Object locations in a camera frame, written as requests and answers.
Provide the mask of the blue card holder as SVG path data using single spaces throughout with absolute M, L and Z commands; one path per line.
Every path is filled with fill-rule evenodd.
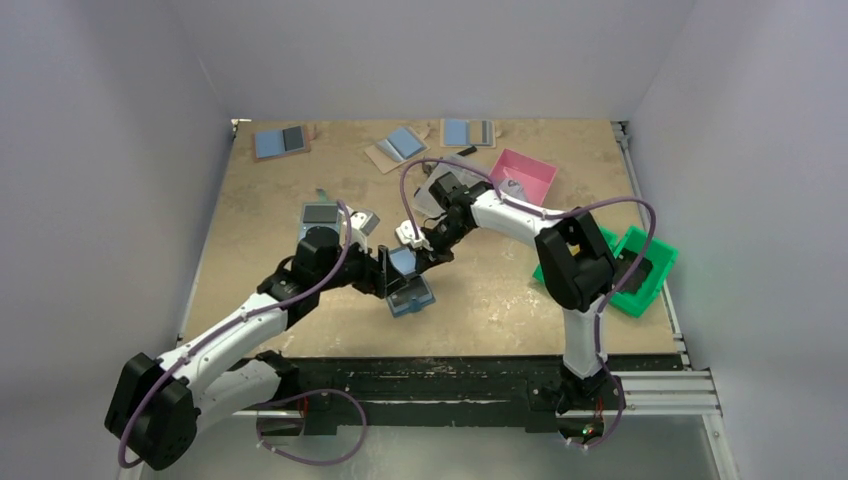
M 405 278 L 406 284 L 387 299 L 389 311 L 394 318 L 420 312 L 435 302 L 435 296 L 426 279 L 415 270 L 416 257 L 405 247 L 399 247 L 389 252 L 391 264 Z

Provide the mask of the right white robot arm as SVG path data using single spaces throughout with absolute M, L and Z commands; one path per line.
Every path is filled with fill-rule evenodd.
M 602 346 L 602 303 L 614 286 L 615 259 L 599 226 L 585 209 L 549 211 L 515 199 L 486 181 L 472 186 L 452 173 L 429 193 L 442 208 L 432 228 L 414 228 L 406 243 L 423 273 L 453 260 L 453 247 L 474 229 L 501 233 L 535 249 L 549 296 L 561 308 L 565 351 L 556 410 L 592 409 L 609 378 Z

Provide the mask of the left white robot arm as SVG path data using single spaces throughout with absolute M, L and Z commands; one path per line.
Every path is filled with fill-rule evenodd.
M 305 413 L 324 387 L 303 390 L 299 370 L 279 353 L 246 355 L 284 333 L 319 305 L 322 292 L 351 287 L 385 299 L 408 282 L 390 251 L 364 246 L 364 235 L 314 227 L 260 282 L 244 303 L 193 340 L 152 358 L 144 353 L 123 366 L 105 427 L 119 441 L 118 464 L 154 470 L 173 465 L 196 435 L 255 405 Z

